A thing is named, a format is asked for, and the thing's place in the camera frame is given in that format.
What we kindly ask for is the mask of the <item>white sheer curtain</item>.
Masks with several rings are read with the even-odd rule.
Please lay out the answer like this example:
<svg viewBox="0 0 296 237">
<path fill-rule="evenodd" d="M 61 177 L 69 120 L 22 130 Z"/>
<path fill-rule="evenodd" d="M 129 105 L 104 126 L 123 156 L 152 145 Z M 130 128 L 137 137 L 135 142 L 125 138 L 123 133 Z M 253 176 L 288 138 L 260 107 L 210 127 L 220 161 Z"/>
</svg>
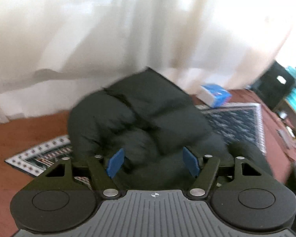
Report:
<svg viewBox="0 0 296 237">
<path fill-rule="evenodd" d="M 188 93 L 245 87 L 290 13 L 286 0 L 0 0 L 0 123 L 70 109 L 145 67 Z"/>
</svg>

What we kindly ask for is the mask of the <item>black puffer jacket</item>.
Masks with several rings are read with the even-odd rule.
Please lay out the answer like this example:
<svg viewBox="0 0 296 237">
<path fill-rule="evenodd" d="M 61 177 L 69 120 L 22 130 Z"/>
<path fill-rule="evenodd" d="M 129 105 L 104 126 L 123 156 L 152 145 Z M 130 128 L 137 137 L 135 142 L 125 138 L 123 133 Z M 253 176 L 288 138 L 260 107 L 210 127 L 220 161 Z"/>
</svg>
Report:
<svg viewBox="0 0 296 237">
<path fill-rule="evenodd" d="M 171 81 L 146 69 L 84 97 L 71 110 L 68 134 L 81 163 L 125 152 L 114 177 L 120 189 L 187 189 L 194 177 L 182 159 L 188 149 L 198 158 L 213 155 L 227 171 L 237 156 L 271 173 L 256 146 L 251 111 L 208 113 Z"/>
</svg>

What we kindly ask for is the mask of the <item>blue tissue box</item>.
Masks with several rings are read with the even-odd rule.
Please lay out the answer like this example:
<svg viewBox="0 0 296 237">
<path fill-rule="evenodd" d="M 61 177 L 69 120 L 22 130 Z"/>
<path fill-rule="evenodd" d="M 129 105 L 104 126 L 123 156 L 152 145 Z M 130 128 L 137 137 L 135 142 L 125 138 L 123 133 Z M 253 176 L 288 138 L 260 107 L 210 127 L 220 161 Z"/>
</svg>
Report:
<svg viewBox="0 0 296 237">
<path fill-rule="evenodd" d="M 199 87 L 196 97 L 210 108 L 218 108 L 227 103 L 232 95 L 219 85 L 208 84 Z"/>
</svg>

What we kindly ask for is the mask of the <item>black shelf unit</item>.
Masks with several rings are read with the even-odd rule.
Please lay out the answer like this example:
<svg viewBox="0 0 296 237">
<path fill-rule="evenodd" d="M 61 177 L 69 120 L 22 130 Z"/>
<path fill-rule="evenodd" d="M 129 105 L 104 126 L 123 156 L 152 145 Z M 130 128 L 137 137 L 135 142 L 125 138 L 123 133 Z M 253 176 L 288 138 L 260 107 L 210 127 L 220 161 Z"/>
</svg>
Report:
<svg viewBox="0 0 296 237">
<path fill-rule="evenodd" d="M 296 67 L 274 61 L 250 87 L 275 112 L 296 137 Z"/>
</svg>

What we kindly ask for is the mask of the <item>dark patterned rug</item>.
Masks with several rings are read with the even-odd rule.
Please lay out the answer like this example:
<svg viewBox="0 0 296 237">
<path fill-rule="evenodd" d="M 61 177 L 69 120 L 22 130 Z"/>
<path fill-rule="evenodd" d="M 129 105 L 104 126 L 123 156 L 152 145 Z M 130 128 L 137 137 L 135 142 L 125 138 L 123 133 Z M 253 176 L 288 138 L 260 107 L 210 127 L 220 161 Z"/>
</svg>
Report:
<svg viewBox="0 0 296 237">
<path fill-rule="evenodd" d="M 267 173 L 271 168 L 257 144 L 255 114 L 201 110 L 193 105 L 166 106 L 156 115 L 143 114 L 112 98 L 77 104 L 68 119 L 68 136 L 61 136 L 7 159 L 33 176 L 65 157 L 86 161 L 93 155 L 109 159 L 123 149 L 125 160 L 114 177 L 121 189 L 184 189 L 193 176 L 186 168 L 183 148 L 196 157 L 220 159 L 229 173 L 237 156 L 244 156 Z"/>
</svg>

